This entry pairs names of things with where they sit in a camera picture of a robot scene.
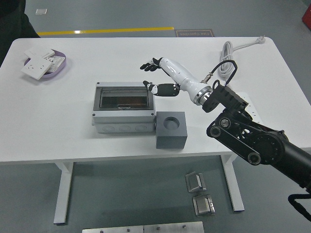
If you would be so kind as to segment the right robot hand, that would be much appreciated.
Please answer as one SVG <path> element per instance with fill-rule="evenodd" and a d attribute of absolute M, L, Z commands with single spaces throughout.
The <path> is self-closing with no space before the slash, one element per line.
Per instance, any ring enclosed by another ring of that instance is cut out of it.
<path fill-rule="evenodd" d="M 185 67 L 180 63 L 167 59 L 153 58 L 151 61 L 140 67 L 144 71 L 155 71 L 162 69 L 168 76 L 172 78 L 174 83 L 152 84 L 143 81 L 143 84 L 155 96 L 175 97 L 179 91 L 186 91 L 190 100 L 196 105 L 204 103 L 204 96 L 211 93 L 211 88 L 206 84 L 199 82 Z"/>

